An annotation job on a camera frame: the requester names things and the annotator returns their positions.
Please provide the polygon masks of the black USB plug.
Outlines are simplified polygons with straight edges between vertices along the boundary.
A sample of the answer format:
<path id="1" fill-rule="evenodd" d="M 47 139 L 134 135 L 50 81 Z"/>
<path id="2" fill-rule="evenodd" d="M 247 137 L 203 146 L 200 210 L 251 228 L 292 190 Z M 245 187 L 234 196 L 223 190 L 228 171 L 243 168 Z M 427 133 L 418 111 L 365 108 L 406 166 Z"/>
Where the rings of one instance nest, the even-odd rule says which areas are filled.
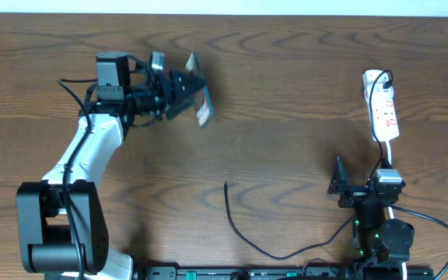
<path id="1" fill-rule="evenodd" d="M 386 82 L 383 84 L 383 88 L 384 88 L 384 89 L 389 89 L 389 88 L 392 86 L 392 84 L 393 84 L 393 80 L 390 79 L 390 80 L 386 81 Z"/>

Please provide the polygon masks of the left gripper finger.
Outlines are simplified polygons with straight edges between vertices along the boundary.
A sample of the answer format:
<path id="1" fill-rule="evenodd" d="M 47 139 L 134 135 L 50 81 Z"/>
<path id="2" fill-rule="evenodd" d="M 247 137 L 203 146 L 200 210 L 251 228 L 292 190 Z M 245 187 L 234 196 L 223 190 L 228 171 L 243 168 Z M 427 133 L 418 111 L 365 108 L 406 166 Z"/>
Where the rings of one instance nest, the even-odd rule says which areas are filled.
<path id="1" fill-rule="evenodd" d="M 169 77 L 170 89 L 167 99 L 169 102 L 189 99 L 206 86 L 204 78 L 179 70 L 169 70 Z"/>
<path id="2" fill-rule="evenodd" d="M 185 110 L 187 110 L 189 107 L 192 107 L 193 105 L 194 101 L 192 99 L 176 100 L 172 104 L 169 104 L 167 106 L 167 109 L 165 111 L 166 118 L 168 120 L 173 120 L 175 117 L 182 114 Z"/>

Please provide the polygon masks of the white power strip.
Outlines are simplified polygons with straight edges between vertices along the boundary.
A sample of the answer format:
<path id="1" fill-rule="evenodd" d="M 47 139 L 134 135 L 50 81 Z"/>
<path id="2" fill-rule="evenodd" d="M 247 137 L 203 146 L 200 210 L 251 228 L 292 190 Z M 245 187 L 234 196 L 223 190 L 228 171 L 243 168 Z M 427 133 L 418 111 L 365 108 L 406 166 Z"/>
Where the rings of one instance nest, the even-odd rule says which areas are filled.
<path id="1" fill-rule="evenodd" d="M 374 132 L 380 142 L 389 142 L 399 136 L 394 107 L 394 88 L 384 89 L 383 84 L 392 79 L 390 71 L 370 69 L 362 75 L 364 98 L 369 119 L 374 122 Z"/>

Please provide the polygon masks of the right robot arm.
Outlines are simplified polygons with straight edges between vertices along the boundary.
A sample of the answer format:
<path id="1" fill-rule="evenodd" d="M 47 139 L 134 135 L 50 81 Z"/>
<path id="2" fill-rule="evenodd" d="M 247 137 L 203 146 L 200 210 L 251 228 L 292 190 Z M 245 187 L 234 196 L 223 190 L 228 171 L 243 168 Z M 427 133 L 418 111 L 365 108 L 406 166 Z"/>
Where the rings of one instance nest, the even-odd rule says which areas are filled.
<path id="1" fill-rule="evenodd" d="M 410 259 L 414 227 L 400 219 L 387 218 L 385 210 L 398 201 L 405 182 L 386 160 L 364 185 L 351 185 L 341 158 L 334 161 L 328 194 L 339 196 L 340 208 L 355 211 L 355 247 L 362 259 L 346 270 L 353 279 L 406 279 L 402 264 Z"/>

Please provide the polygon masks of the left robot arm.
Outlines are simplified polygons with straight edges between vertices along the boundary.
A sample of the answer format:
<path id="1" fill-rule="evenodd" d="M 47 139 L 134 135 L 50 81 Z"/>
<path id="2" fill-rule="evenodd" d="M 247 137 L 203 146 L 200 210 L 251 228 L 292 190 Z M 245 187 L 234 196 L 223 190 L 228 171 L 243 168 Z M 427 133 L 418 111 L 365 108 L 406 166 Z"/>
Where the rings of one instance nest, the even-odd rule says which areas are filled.
<path id="1" fill-rule="evenodd" d="M 155 51 L 141 61 L 123 51 L 96 56 L 87 81 L 78 128 L 57 164 L 16 192 L 23 267 L 49 279 L 142 279 L 135 259 L 110 246 L 98 187 L 112 155 L 135 118 L 148 124 L 193 109 L 200 127 L 212 117 L 205 76 L 192 53 L 181 70 L 165 69 Z"/>

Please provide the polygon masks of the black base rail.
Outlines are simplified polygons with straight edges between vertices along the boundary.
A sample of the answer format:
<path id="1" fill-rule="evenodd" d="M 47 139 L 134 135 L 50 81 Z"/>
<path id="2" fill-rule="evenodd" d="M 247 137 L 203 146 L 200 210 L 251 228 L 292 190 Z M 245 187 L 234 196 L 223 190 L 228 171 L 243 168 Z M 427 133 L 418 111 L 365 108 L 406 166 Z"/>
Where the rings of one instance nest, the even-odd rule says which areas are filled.
<path id="1" fill-rule="evenodd" d="M 275 279 L 403 279 L 398 269 L 369 268 L 363 278 L 357 278 L 348 269 L 328 266 L 309 266 L 307 268 L 140 268 L 134 279 L 146 280 L 275 280 Z M 428 268 L 408 268 L 407 279 L 431 280 L 434 275 Z"/>

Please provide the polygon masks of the bronze Galaxy smartphone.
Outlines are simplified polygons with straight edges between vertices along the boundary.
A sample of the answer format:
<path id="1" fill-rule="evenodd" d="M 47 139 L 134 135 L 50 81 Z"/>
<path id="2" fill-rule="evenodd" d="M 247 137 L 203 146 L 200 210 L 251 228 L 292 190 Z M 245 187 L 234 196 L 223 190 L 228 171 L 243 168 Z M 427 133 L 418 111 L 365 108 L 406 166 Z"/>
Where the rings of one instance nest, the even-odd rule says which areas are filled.
<path id="1" fill-rule="evenodd" d="M 185 69 L 192 75 L 205 80 L 203 67 L 201 66 L 199 55 L 192 52 L 187 60 Z M 195 117 L 200 128 L 204 128 L 214 116 L 214 109 L 210 99 L 208 87 L 204 86 L 198 92 L 191 96 L 192 107 L 194 108 Z"/>

